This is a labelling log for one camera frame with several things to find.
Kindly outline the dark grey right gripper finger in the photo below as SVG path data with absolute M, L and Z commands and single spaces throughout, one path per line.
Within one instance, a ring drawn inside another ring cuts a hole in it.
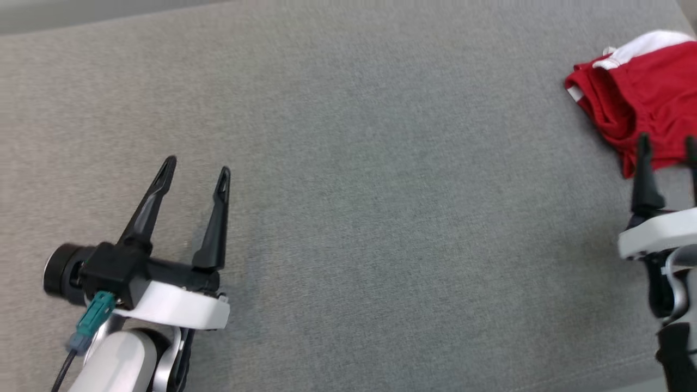
M 686 139 L 686 165 L 690 170 L 690 178 L 692 178 L 692 193 L 694 196 L 694 204 L 697 203 L 697 144 L 694 136 L 689 136 Z
M 635 157 L 634 186 L 631 211 L 635 216 L 657 216 L 665 208 L 665 199 L 660 194 L 652 167 L 650 137 L 643 132 L 638 138 Z

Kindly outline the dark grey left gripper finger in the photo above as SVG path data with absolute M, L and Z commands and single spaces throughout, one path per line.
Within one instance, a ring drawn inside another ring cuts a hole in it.
M 154 233 L 163 198 L 170 189 L 176 165 L 177 158 L 174 155 L 168 156 L 163 161 L 117 244 L 134 247 L 147 254 L 152 253 L 154 247 L 151 241 L 152 233 Z
M 223 166 L 212 194 L 212 211 L 201 247 L 192 258 L 192 266 L 200 271 L 220 271 L 225 267 L 229 214 L 231 172 Z

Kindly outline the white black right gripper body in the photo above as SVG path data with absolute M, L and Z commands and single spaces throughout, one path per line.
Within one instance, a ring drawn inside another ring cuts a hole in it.
M 632 260 L 692 244 L 696 244 L 696 208 L 650 218 L 623 231 L 618 236 L 618 253 Z

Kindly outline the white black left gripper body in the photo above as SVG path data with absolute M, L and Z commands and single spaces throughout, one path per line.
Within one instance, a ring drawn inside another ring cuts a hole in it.
M 132 310 L 117 309 L 114 314 L 196 330 L 225 328 L 230 305 L 219 293 L 218 271 L 203 271 L 174 261 L 149 260 L 150 282 Z

